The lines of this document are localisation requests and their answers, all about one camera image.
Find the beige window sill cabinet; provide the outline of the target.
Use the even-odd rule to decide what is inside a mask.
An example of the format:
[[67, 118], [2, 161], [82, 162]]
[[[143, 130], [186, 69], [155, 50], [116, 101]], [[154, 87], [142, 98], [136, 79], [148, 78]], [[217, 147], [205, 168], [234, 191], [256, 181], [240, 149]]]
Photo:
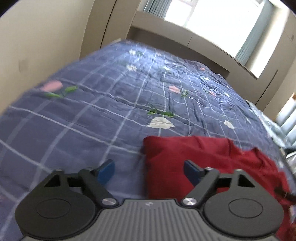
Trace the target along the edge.
[[203, 63], [225, 79], [239, 76], [257, 80], [246, 67], [212, 42], [143, 11], [136, 11], [128, 37], [183, 59]]

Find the blue plaid floral quilt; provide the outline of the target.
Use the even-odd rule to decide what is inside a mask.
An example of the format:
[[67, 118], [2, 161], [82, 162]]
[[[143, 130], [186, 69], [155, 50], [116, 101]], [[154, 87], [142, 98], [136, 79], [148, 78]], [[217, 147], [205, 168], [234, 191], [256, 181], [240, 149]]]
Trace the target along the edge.
[[258, 147], [285, 170], [260, 119], [206, 65], [129, 40], [108, 45], [50, 77], [1, 114], [1, 240], [19, 240], [20, 201], [55, 169], [76, 173], [107, 159], [116, 164], [108, 190], [145, 198], [142, 143], [147, 136], [229, 138]]

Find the light blue patterned pillow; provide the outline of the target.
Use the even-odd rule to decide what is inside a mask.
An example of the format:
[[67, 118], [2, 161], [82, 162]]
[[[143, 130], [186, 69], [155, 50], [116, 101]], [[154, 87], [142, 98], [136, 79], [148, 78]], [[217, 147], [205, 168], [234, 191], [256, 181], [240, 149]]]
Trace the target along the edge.
[[246, 101], [250, 109], [255, 113], [263, 124], [265, 130], [267, 131], [273, 142], [280, 148], [288, 148], [291, 146], [290, 141], [280, 128], [280, 126], [268, 118], [262, 111], [260, 111], [252, 102]]

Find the right beige wardrobe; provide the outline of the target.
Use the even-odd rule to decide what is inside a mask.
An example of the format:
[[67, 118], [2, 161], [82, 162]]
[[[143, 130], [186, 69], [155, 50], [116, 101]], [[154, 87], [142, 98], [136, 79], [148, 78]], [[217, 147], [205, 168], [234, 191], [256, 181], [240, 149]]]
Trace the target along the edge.
[[295, 18], [292, 16], [287, 20], [280, 40], [258, 79], [260, 83], [264, 83], [261, 96], [255, 102], [258, 109], [264, 110], [267, 107], [284, 81], [295, 58], [294, 41]]

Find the beige wardrobe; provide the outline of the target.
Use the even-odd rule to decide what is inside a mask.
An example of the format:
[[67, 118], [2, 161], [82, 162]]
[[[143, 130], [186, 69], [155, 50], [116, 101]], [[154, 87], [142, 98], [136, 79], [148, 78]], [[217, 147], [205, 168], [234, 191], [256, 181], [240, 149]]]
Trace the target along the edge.
[[295, 58], [294, 41], [295, 18], [292, 16], [287, 20], [280, 40], [258, 79], [260, 83], [264, 83], [261, 96], [255, 102], [258, 109], [264, 110], [267, 107], [284, 81]]
[[108, 45], [125, 39], [140, 1], [95, 1], [86, 25], [80, 58]]

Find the right blue curtain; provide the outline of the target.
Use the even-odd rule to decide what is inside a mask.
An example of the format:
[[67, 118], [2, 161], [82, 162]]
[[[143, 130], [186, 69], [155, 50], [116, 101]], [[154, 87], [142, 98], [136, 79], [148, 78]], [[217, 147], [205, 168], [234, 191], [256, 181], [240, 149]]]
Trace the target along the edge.
[[251, 57], [262, 35], [264, 34], [264, 31], [270, 23], [274, 8], [274, 5], [270, 1], [263, 1], [260, 15], [255, 22], [254, 27], [235, 56], [235, 59], [240, 64], [245, 65]]

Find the red knit sweater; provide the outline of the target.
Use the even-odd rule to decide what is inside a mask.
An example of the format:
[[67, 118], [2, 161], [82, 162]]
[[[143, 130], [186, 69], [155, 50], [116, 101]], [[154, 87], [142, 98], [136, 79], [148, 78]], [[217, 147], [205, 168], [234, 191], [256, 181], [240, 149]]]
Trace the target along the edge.
[[186, 160], [221, 173], [242, 169], [282, 205], [285, 216], [276, 235], [280, 240], [295, 239], [290, 229], [292, 203], [274, 192], [276, 187], [290, 190], [285, 174], [258, 148], [244, 151], [227, 138], [150, 136], [144, 139], [144, 152], [150, 199], [181, 200], [193, 189], [183, 171]]

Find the window with white frame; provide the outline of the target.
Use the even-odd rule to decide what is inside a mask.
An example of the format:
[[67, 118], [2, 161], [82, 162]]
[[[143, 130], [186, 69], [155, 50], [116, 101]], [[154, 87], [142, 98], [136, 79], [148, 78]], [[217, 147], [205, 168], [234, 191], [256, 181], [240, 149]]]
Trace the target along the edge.
[[235, 59], [263, 1], [171, 1], [164, 19], [212, 42]]

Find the left blue curtain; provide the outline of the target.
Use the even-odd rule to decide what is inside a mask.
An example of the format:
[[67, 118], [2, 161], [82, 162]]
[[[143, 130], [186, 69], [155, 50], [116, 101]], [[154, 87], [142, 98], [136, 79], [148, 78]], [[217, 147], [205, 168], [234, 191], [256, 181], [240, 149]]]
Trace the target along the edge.
[[144, 12], [156, 16], [165, 15], [170, 3], [171, 0], [149, 0], [144, 7]]

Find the grey padded headboard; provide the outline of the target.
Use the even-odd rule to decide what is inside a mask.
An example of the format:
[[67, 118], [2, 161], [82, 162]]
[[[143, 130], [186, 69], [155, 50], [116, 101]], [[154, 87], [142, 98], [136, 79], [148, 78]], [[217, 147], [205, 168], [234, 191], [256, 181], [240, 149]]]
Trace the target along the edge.
[[276, 117], [276, 123], [292, 145], [295, 145], [295, 93], [288, 99]]

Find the blue curtain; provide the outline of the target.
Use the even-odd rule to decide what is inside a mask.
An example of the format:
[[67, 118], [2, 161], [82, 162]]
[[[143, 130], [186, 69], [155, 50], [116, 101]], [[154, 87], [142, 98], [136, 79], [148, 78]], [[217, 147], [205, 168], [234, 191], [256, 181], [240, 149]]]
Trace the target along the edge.
[[255, 22], [254, 27], [235, 56], [235, 59], [240, 64], [245, 65], [251, 57], [262, 35], [264, 34], [264, 31], [270, 23], [274, 8], [274, 5], [270, 1], [263, 1], [260, 15]]
[[156, 16], [165, 15], [170, 3], [171, 0], [149, 0], [144, 7], [144, 12]]

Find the left beige wardrobe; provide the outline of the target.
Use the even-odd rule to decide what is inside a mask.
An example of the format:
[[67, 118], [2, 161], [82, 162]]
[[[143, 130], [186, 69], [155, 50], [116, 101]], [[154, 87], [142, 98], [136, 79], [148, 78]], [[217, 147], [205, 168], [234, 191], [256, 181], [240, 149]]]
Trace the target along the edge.
[[140, 1], [95, 1], [86, 25], [80, 58], [108, 45], [125, 39]]

